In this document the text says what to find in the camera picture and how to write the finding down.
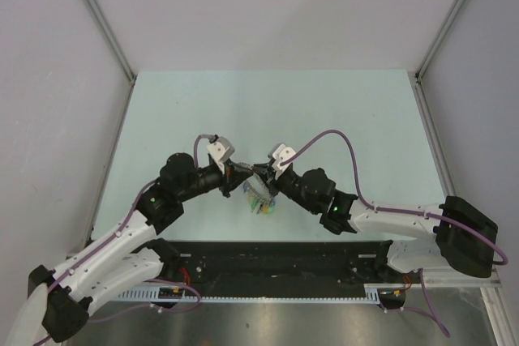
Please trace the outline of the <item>metal keyring with coloured tags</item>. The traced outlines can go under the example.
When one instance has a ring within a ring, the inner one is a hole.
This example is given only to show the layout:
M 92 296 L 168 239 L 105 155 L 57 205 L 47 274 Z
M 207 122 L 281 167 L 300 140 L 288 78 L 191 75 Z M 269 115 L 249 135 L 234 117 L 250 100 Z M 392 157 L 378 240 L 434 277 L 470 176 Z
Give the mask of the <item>metal keyring with coloured tags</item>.
M 275 211 L 276 197 L 271 195 L 265 181 L 253 172 L 242 184 L 242 191 L 247 197 L 251 213 L 271 215 Z

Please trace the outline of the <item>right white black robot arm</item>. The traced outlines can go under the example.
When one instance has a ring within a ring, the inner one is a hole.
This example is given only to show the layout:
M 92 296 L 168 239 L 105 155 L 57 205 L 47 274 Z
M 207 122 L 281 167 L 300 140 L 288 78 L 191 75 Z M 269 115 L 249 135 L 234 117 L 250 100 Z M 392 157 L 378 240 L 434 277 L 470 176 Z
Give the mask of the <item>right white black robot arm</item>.
M 498 226 L 461 197 L 412 208 L 364 203 L 359 195 L 336 188 L 322 168 L 298 175 L 292 167 L 252 168 L 269 194 L 283 194 L 318 215 L 330 233 L 382 232 L 401 236 L 384 243 L 374 261 L 375 275 L 393 282 L 402 273 L 450 266 L 466 276 L 486 279 L 495 264 Z

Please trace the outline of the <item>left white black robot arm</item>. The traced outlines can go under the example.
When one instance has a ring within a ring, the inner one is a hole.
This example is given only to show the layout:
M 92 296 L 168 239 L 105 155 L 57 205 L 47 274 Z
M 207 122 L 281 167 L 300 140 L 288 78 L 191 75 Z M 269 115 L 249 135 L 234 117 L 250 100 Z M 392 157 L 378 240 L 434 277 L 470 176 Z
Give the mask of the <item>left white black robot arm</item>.
M 170 156 L 104 236 L 51 269 L 40 265 L 29 273 L 29 293 L 47 288 L 41 318 L 46 338 L 68 340 L 119 293 L 157 277 L 172 280 L 179 271 L 178 252 L 160 234 L 182 216 L 184 202 L 212 190 L 229 197 L 251 175 L 231 159 L 210 156 L 207 166 L 198 167 L 186 153 Z

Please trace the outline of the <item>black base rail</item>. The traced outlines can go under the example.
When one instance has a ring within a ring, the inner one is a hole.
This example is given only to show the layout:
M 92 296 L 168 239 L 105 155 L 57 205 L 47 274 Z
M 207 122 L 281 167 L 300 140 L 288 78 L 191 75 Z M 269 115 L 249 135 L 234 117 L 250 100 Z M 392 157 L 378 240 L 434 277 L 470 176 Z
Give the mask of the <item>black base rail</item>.
M 416 284 L 416 271 L 395 271 L 382 255 L 390 241 L 270 242 L 164 241 L 160 277 L 192 283 L 218 276 L 331 277 L 347 284 Z

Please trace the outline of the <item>aluminium frame post right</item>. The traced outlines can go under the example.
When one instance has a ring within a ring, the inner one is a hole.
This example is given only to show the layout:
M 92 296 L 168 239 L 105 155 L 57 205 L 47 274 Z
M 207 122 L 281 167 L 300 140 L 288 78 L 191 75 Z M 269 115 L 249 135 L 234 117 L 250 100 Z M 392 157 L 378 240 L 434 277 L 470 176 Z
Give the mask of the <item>aluminium frame post right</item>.
M 421 83 L 424 76 L 427 74 L 427 71 L 433 63 L 437 53 L 440 51 L 442 44 L 446 40 L 468 1 L 469 0 L 453 0 L 437 33 L 435 34 L 431 44 L 428 46 L 422 61 L 419 63 L 418 69 L 414 72 L 414 78 L 418 83 Z

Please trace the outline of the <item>aluminium frame post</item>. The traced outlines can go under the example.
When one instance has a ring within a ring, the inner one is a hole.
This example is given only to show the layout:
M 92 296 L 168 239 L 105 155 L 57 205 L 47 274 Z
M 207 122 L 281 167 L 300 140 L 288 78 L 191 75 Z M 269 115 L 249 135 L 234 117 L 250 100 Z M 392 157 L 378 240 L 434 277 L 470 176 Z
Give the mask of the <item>aluminium frame post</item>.
M 437 53 L 440 51 L 442 44 L 446 40 L 468 1 L 469 0 L 453 0 L 437 33 L 435 34 L 431 44 L 428 46 L 422 61 L 419 63 L 418 69 L 414 72 L 414 78 L 418 83 L 421 83 L 424 76 L 427 74 L 427 71 L 433 63 Z
M 108 19 L 105 16 L 104 11 L 101 8 L 98 0 L 82 0 L 84 5 L 90 14 L 94 24 L 97 26 L 99 33 L 105 40 L 110 52 L 113 54 L 116 63 L 121 69 L 125 78 L 130 85 L 135 84 L 136 75 L 132 70 L 130 62 L 125 55 L 122 46 L 120 45 L 118 38 L 116 37 L 114 30 L 110 26 Z

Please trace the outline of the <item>aluminium frame post left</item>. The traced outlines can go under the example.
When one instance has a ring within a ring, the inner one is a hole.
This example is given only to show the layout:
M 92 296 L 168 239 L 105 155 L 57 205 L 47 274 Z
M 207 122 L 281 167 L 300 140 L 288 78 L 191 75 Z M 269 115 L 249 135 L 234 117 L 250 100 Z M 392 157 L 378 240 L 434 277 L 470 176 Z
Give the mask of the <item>aluminium frame post left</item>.
M 130 85 L 135 84 L 136 75 L 132 70 L 130 62 L 125 55 L 122 46 L 120 45 L 118 38 L 116 37 L 114 30 L 110 26 L 108 19 L 105 16 L 104 11 L 101 8 L 98 0 L 82 0 L 84 5 L 90 14 L 94 24 L 97 26 L 99 33 L 105 40 L 110 52 L 113 54 L 116 63 L 121 69 L 125 78 Z

